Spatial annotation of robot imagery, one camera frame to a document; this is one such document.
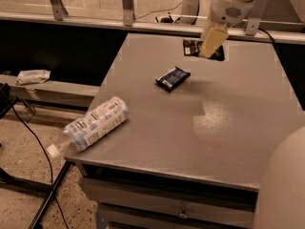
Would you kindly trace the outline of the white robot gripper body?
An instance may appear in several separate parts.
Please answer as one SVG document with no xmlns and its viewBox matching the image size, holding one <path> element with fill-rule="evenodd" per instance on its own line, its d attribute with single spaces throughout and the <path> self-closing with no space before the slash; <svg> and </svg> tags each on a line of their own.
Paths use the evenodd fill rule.
<svg viewBox="0 0 305 229">
<path fill-rule="evenodd" d="M 212 0 L 209 16 L 217 25 L 236 26 L 248 21 L 254 0 Z"/>
</svg>

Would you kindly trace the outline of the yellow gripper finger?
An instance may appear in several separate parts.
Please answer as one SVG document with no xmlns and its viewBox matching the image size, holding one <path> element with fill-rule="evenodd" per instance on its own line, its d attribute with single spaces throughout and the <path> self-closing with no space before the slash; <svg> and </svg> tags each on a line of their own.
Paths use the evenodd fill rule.
<svg viewBox="0 0 305 229">
<path fill-rule="evenodd" d="M 216 27 L 216 26 L 217 26 L 217 23 L 214 22 L 210 16 L 208 16 L 206 21 L 205 21 L 204 28 L 203 28 L 203 31 L 202 31 L 202 33 L 200 35 L 200 38 L 202 40 L 205 40 L 206 37 L 208 36 L 210 30 L 212 28 Z"/>
<path fill-rule="evenodd" d="M 226 30 L 218 28 L 211 28 L 208 32 L 204 32 L 199 56 L 210 58 L 228 37 L 229 34 Z"/>
</svg>

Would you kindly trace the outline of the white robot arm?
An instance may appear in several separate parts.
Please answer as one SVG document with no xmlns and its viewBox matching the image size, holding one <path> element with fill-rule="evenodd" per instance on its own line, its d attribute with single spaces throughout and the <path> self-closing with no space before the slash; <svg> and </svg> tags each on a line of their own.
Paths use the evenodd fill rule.
<svg viewBox="0 0 305 229">
<path fill-rule="evenodd" d="M 199 55 L 211 57 L 228 38 L 228 28 L 247 21 L 259 30 L 268 0 L 212 0 L 201 33 Z M 253 229 L 305 229 L 305 127 L 288 135 L 272 153 L 260 181 Z"/>
</svg>

